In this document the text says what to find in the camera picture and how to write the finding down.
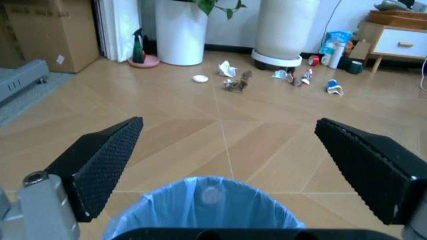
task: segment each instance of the white wall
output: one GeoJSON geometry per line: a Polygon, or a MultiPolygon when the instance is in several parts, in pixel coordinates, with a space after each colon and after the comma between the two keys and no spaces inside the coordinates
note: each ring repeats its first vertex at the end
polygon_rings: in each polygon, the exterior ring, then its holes
{"type": "MultiPolygon", "coordinates": [[[[149,37],[155,38],[154,1],[142,0],[142,24],[141,26],[149,37]]],[[[320,49],[321,40],[325,26],[331,13],[339,0],[320,0],[320,7],[317,11],[310,37],[303,52],[316,53],[320,49]]],[[[370,10],[374,10],[374,4],[381,3],[382,0],[342,0],[333,15],[327,32],[350,31],[357,29],[360,21],[368,16],[370,10]]],[[[219,9],[215,9],[209,16],[206,43],[225,46],[253,47],[258,12],[261,0],[242,0],[247,8],[242,8],[236,12],[231,20],[227,20],[226,14],[219,9]]],[[[219,0],[221,7],[234,7],[237,0],[219,0]]]]}

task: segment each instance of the spray bottle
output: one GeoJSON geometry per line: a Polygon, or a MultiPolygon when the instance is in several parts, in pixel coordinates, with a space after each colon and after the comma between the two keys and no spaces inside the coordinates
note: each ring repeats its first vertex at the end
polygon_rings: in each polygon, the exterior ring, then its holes
{"type": "Polygon", "coordinates": [[[143,64],[144,59],[146,58],[146,53],[143,50],[143,45],[140,41],[143,38],[143,29],[140,28],[136,30],[133,35],[135,36],[134,43],[133,43],[133,56],[132,61],[137,64],[143,64]]]}

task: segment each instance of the white plant pot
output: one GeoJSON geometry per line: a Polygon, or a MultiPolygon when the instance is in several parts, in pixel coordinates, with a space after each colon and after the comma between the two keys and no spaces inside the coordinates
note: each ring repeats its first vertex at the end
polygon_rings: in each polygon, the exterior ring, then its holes
{"type": "Polygon", "coordinates": [[[191,2],[155,0],[157,55],[180,66],[203,61],[208,16],[191,2]]]}
{"type": "Polygon", "coordinates": [[[262,0],[255,52],[279,60],[295,60],[309,38],[320,0],[262,0]]]}

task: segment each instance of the blue trash bag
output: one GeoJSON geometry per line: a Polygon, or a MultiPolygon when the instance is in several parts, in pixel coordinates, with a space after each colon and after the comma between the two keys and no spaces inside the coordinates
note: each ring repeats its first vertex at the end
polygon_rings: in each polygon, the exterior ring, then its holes
{"type": "Polygon", "coordinates": [[[188,177],[143,194],[111,219],[103,239],[138,228],[305,228],[279,202],[249,185],[217,176],[188,177]]]}

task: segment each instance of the green mug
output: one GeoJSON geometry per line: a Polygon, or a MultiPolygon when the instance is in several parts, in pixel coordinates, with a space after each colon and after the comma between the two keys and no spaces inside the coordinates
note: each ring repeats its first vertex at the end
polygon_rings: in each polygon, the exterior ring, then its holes
{"type": "Polygon", "coordinates": [[[347,72],[351,74],[360,74],[363,71],[363,64],[359,61],[351,61],[347,68],[347,72]]]}

